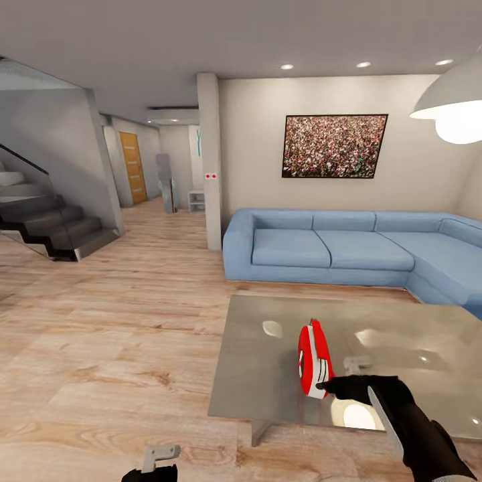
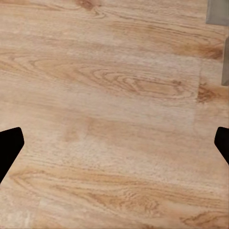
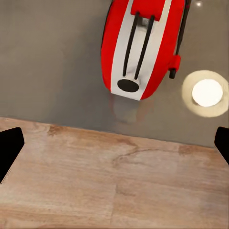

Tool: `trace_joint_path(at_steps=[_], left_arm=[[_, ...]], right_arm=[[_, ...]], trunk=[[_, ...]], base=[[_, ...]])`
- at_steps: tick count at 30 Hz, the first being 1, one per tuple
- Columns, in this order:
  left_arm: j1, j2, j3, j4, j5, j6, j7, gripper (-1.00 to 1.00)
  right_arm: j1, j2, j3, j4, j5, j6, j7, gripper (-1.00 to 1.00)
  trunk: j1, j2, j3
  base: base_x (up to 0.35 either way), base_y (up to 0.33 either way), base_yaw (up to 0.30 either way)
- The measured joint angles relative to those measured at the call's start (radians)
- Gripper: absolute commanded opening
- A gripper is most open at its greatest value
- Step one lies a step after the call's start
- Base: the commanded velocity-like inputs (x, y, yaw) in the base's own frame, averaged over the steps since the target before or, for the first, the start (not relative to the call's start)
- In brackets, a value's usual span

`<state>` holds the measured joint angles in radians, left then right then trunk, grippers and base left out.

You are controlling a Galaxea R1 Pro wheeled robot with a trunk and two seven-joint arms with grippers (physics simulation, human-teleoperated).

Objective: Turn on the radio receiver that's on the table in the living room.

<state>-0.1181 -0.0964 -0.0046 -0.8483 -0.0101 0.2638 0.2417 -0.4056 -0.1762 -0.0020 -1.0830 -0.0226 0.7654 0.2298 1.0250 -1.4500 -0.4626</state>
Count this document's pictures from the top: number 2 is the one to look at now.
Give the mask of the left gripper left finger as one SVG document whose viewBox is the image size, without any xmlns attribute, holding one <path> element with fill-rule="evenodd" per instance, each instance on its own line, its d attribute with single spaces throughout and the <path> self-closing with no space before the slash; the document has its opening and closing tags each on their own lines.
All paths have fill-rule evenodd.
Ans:
<svg viewBox="0 0 229 229">
<path fill-rule="evenodd" d="M 0 183 L 24 146 L 20 127 L 0 132 Z"/>
</svg>

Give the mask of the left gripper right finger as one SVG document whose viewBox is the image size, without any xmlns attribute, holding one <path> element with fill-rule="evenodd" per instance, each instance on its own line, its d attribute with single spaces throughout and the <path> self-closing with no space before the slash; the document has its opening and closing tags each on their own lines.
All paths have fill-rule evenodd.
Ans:
<svg viewBox="0 0 229 229">
<path fill-rule="evenodd" d="M 229 164 L 229 129 L 218 127 L 214 144 Z"/>
</svg>

